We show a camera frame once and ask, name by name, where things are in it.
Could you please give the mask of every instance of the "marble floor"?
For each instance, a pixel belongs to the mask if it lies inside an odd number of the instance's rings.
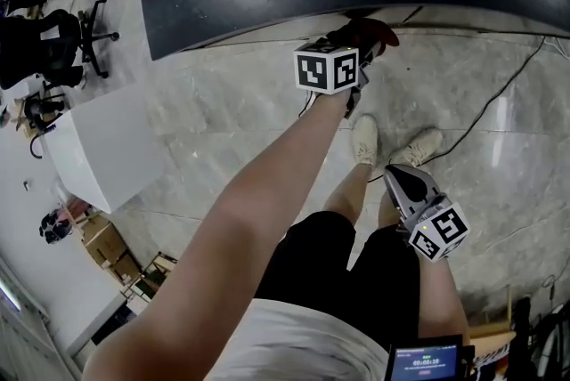
[[[94,1],[50,0],[45,11],[77,12]],[[386,9],[377,16],[398,22],[413,9]],[[540,27],[457,8],[426,8],[414,21]],[[68,94],[79,104],[125,85],[144,90],[167,172],[111,216],[141,263],[158,251],[179,256],[228,181],[295,121],[305,98],[293,83],[292,51],[303,43],[296,38],[343,22],[341,16],[321,16],[305,22],[302,35],[291,22],[153,62],[141,0],[109,0],[100,24],[121,34],[99,51],[110,78],[90,75],[85,89]],[[400,47],[369,68],[370,85],[358,107],[379,123],[383,159],[425,126],[444,130],[445,145],[451,145],[540,42],[461,29],[397,32]],[[232,44],[239,41],[246,44]],[[570,44],[562,45],[570,50]],[[349,140],[356,117],[338,130],[299,217],[319,210],[353,166]],[[570,62],[545,45],[467,139],[428,166],[472,226],[468,243],[451,257],[469,314],[504,308],[507,285],[514,297],[533,295],[533,312],[550,309],[541,284],[550,274],[558,276],[570,256],[569,133]],[[384,191],[382,181],[368,189],[355,254],[376,228]],[[570,269],[557,283],[556,302],[569,296]]]

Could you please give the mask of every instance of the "white shirt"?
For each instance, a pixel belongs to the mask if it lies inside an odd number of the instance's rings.
[[[206,379],[381,380],[387,360],[378,343],[342,320],[254,299]]]

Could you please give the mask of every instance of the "screen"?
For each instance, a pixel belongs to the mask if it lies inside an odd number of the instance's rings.
[[[457,346],[398,349],[391,381],[417,381],[455,377]]]

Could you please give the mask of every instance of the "black shorts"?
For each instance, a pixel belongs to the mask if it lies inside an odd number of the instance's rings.
[[[312,308],[358,328],[387,351],[418,337],[419,261],[395,227],[375,231],[353,269],[353,225],[319,212],[289,229],[256,298]]]

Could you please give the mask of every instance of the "sneaker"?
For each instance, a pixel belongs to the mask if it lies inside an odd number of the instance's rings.
[[[414,137],[407,147],[392,154],[389,164],[421,166],[442,145],[444,135],[437,128],[428,128]]]
[[[368,164],[376,167],[378,155],[378,127],[376,120],[370,115],[362,115],[353,130],[353,149],[357,164]]]

